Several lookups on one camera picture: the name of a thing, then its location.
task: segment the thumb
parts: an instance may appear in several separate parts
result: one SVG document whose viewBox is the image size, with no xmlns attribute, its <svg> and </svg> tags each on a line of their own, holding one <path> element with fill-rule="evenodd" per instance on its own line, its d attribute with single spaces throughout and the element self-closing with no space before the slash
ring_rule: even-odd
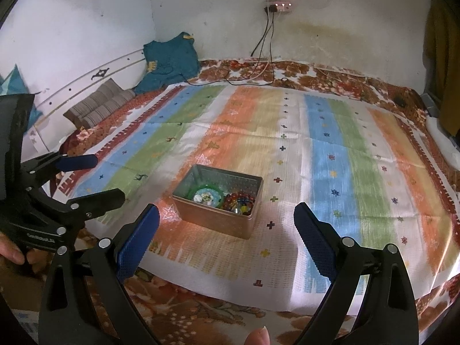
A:
<svg viewBox="0 0 460 345">
<path fill-rule="evenodd" d="M 0 232 L 0 255 L 17 265 L 24 264 L 21 250 L 5 234 Z"/>
<path fill-rule="evenodd" d="M 258 328 L 253 330 L 248 337 L 244 345 L 270 345 L 270 336 L 266 327 Z"/>
</svg>

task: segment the bed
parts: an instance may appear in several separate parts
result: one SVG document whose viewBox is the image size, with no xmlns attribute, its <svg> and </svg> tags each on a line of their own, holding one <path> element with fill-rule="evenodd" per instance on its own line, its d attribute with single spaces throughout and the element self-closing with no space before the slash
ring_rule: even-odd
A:
<svg viewBox="0 0 460 345">
<path fill-rule="evenodd" d="M 287 61 L 274 64 L 275 78 L 269 66 L 253 84 L 239 85 L 255 65 L 202 62 L 191 84 L 139 95 L 76 131 L 61 153 L 93 153 L 99 164 L 63 176 L 55 196 L 126 193 L 120 211 L 87 225 L 88 244 L 157 204 L 162 224 L 126 288 L 167 343 L 241 344 L 264 325 L 279 344 L 296 339 L 328 286 L 292 224 L 302 201 L 340 235 L 400 248 L 423 332 L 460 289 L 460 222 L 449 184 L 456 176 L 426 133 L 418 95 L 349 70 Z M 233 84 L 208 84 L 223 78 Z M 249 241 L 180 220 L 170 196 L 192 164 L 264 178 Z M 365 279 L 341 334 L 351 329 L 364 288 Z"/>
</svg>

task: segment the green stripe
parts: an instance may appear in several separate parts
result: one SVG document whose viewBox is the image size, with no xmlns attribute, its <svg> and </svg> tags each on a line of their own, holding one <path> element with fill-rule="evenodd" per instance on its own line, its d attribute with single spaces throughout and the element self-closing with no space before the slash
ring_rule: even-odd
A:
<svg viewBox="0 0 460 345">
<path fill-rule="evenodd" d="M 206 107 L 214 101 L 225 86 L 205 86 L 197 91 L 174 115 L 167 119 L 150 136 L 145 144 L 110 179 L 104 190 L 119 188 L 127 199 L 135 194 L 145 179 L 134 180 L 137 174 L 151 173 L 179 142 L 190 123 L 204 113 Z M 107 213 L 100 221 L 109 222 L 116 212 Z"/>
<path fill-rule="evenodd" d="M 361 221 L 363 245 L 383 248 L 394 242 L 393 220 L 386 197 L 383 179 L 376 161 L 366 147 L 348 105 L 338 100 L 329 100 L 335 120 L 348 148 L 356 204 Z"/>
</svg>

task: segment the blue stripe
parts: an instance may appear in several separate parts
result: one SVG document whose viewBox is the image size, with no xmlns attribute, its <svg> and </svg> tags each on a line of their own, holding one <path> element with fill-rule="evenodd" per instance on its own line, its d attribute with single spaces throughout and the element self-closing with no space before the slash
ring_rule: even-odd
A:
<svg viewBox="0 0 460 345">
<path fill-rule="evenodd" d="M 141 123 L 139 129 L 133 132 L 122 144 L 118 145 L 112 151 L 112 154 L 104 158 L 102 162 L 99 162 L 96 170 L 83 182 L 78 184 L 72 197 L 89 194 L 87 188 L 91 189 L 90 193 L 100 192 L 120 168 L 129 170 L 129 167 L 123 168 L 124 164 L 142 148 L 162 123 L 165 123 L 171 116 L 177 113 L 200 89 L 201 87 L 185 87 L 169 100 L 166 105 L 155 111 L 145 122 Z"/>
<path fill-rule="evenodd" d="M 330 223 L 340 236 L 352 237 L 360 243 L 361 225 L 353 190 L 348 148 L 344 147 L 340 128 L 327 99 L 305 95 L 305 102 L 312 141 L 312 187 L 308 205 L 320 221 Z M 332 191 L 337 191 L 338 195 L 335 196 Z M 329 285 L 329 279 L 319 274 L 308 255 L 304 291 L 325 293 Z M 360 282 L 357 294 L 360 294 L 359 291 L 362 289 L 363 282 Z"/>
</svg>

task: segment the teal cloth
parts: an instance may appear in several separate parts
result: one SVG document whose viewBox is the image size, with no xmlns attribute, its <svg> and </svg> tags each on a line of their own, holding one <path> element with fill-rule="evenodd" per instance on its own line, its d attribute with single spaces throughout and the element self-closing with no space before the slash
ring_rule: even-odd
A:
<svg viewBox="0 0 460 345">
<path fill-rule="evenodd" d="M 18 66 L 15 65 L 13 70 L 9 73 L 5 80 L 1 81 L 0 78 L 0 96 L 4 95 L 20 95 L 28 94 L 28 89 L 22 81 L 21 75 L 18 70 Z M 43 113 L 33 105 L 32 111 L 30 112 L 29 123 L 27 130 L 31 128 L 34 123 L 43 115 Z"/>
<path fill-rule="evenodd" d="M 193 47 L 194 42 L 188 33 L 182 32 L 165 43 L 152 41 L 144 45 L 148 72 L 134 88 L 134 92 L 139 95 L 155 91 L 164 85 L 180 83 L 197 76 L 200 63 Z"/>
</svg>

